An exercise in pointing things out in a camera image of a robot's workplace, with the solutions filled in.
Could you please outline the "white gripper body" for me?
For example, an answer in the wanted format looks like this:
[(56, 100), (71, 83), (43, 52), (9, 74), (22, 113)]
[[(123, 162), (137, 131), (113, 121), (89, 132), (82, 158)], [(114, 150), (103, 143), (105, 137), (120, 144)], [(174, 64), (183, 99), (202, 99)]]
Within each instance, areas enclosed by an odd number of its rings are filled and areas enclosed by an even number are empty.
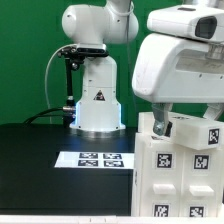
[(224, 60), (207, 58), (206, 43), (161, 34), (141, 44), (134, 93), (153, 103), (224, 103)]

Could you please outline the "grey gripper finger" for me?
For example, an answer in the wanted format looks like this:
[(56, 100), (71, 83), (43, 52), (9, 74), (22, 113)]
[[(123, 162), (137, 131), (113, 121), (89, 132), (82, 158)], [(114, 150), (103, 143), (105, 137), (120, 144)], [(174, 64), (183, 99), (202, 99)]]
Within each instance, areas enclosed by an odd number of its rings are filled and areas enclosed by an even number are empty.
[(209, 103), (203, 117), (210, 120), (218, 120), (223, 113), (224, 103)]
[(153, 103), (152, 112), (154, 115), (153, 132), (158, 136), (169, 136), (172, 123), (169, 121), (169, 112), (172, 110), (172, 103)]

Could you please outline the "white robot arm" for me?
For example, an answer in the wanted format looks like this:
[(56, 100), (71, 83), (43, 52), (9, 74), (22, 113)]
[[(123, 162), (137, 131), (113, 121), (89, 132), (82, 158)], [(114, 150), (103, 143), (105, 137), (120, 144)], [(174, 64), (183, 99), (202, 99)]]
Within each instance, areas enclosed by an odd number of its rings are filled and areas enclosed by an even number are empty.
[[(75, 101), (68, 94), (69, 127), (87, 136), (122, 133), (117, 64), (107, 46), (136, 38), (139, 23), (132, 0), (71, 5), (62, 27), (73, 41), (67, 68), (84, 66), (81, 98)], [(163, 135), (174, 103), (224, 103), (224, 8), (219, 1), (186, 1), (150, 12), (147, 28), (151, 33), (138, 50), (131, 86), (137, 97), (153, 104), (154, 131)]]

